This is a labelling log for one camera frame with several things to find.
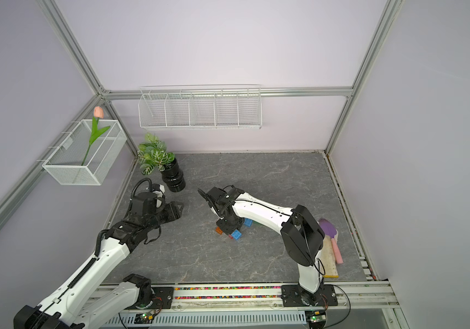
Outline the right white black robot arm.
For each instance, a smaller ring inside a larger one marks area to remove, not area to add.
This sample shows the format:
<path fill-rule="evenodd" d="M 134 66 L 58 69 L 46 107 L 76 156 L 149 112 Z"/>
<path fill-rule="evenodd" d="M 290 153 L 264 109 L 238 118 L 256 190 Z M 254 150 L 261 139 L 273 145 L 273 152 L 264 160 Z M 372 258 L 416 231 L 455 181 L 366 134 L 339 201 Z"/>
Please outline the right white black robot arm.
<path fill-rule="evenodd" d="M 229 191 L 213 187 L 198 193 L 218 216 L 217 227 L 224 234 L 237 239 L 247 219 L 278 233 L 287 254 L 298 264 L 298 294 L 311 299 L 311 305 L 321 300 L 324 275 L 318 260 L 325 233 L 305 206 L 277 206 L 234 186 Z"/>

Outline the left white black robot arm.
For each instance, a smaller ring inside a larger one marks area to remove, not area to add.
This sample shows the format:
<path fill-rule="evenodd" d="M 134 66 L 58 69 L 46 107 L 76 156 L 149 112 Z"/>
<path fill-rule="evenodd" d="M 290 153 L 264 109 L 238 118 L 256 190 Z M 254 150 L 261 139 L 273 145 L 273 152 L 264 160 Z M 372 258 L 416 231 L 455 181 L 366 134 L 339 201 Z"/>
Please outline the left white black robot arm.
<path fill-rule="evenodd" d="M 166 202 L 163 188 L 133 194 L 125 218 L 97 236 L 95 251 L 57 290 L 36 307 L 24 306 L 14 317 L 15 328 L 100 328 L 129 307 L 153 307 L 159 313 L 164 298 L 157 296 L 151 280 L 126 276 L 117 288 L 91 305 L 88 299 L 110 272 L 140 244 L 150 243 L 151 231 L 182 216 L 184 204 Z"/>

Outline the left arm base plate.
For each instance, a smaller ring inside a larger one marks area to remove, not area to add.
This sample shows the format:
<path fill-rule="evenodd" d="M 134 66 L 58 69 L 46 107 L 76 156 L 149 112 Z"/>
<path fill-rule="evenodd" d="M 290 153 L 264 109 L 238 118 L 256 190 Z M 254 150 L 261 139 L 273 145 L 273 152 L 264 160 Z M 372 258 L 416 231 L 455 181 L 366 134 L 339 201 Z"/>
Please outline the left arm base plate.
<path fill-rule="evenodd" d="M 175 289 L 170 286 L 151 287 L 150 290 L 143 289 L 139 297 L 126 310 L 137 311 L 144 309 L 166 310 L 170 309 L 173 302 Z"/>

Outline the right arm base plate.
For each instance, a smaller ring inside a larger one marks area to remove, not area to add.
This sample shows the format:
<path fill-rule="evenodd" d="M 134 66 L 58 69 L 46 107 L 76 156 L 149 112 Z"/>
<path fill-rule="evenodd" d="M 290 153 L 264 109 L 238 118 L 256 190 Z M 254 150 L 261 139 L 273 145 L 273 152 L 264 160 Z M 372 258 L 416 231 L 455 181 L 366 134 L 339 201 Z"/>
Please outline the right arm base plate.
<path fill-rule="evenodd" d="M 284 307 L 336 307 L 338 301 L 332 285 L 320 285 L 311 293 L 300 285 L 282 285 L 281 298 Z"/>

